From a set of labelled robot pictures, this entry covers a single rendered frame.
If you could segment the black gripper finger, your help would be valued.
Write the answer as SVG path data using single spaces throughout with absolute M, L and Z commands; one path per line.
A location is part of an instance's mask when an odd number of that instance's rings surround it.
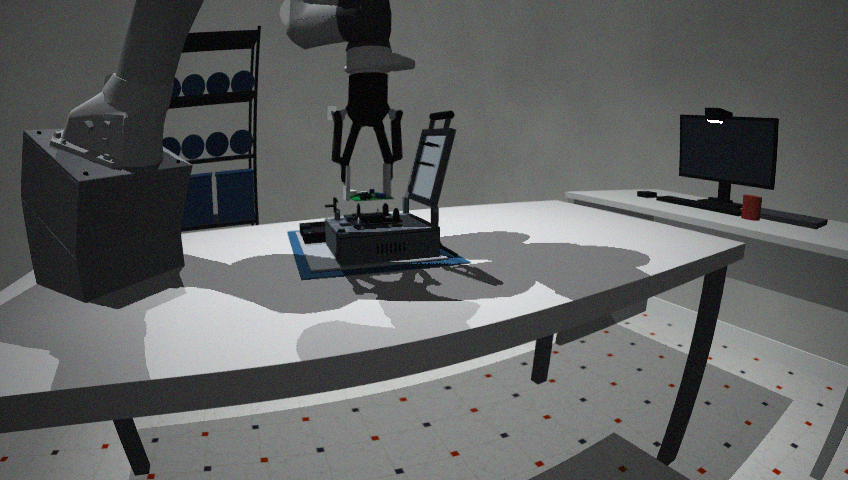
M 391 196 L 391 180 L 393 178 L 393 163 L 402 159 L 401 119 L 402 110 L 390 108 L 388 112 L 391 120 L 392 153 L 385 134 L 384 124 L 378 108 L 373 110 L 377 127 L 373 127 L 383 156 L 383 193 Z M 393 154 L 393 155 L 392 155 Z
M 350 159 L 353 153 L 353 149 L 361 129 L 363 120 L 366 115 L 366 109 L 361 109 L 359 111 L 356 123 L 352 123 L 351 131 L 344 149 L 343 156 L 340 157 L 341 153 L 341 140 L 342 140 L 342 127 L 343 120 L 345 119 L 345 115 L 347 114 L 347 110 L 343 109 L 340 111 L 335 111 L 332 113 L 332 117 L 334 120 L 334 134 L 333 134 L 333 147 L 332 147 L 332 161 L 339 163 L 341 165 L 341 180 L 343 182 L 343 199 L 345 201 L 350 201 Z M 335 123 L 336 122 L 336 123 Z M 354 126 L 355 125 L 355 126 Z

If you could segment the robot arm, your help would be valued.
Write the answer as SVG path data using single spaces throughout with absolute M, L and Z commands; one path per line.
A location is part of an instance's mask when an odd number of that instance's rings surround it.
M 158 164 L 174 77 L 203 1 L 136 0 L 116 73 L 71 110 L 50 145 L 108 168 Z M 290 0 L 286 32 L 303 49 L 348 42 L 348 74 L 415 68 L 392 53 L 389 0 Z

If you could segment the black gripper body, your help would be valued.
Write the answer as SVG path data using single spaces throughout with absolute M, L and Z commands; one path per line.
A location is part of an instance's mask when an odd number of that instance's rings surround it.
M 388 98 L 388 74 L 365 72 L 349 75 L 347 115 L 355 124 L 359 111 L 366 109 L 362 126 L 375 127 L 373 110 L 378 108 L 382 120 L 390 111 Z

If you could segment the green circuit board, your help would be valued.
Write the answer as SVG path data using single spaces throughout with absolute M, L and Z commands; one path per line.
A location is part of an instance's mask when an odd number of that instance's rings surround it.
M 363 194 L 364 192 L 364 194 Z M 350 199 L 353 201 L 367 201 L 367 200 L 384 200 L 384 199 L 394 199 L 390 196 L 387 196 L 384 193 L 374 192 L 374 189 L 369 189 L 369 193 L 367 191 L 361 191 L 357 193 L 355 190 L 350 190 Z

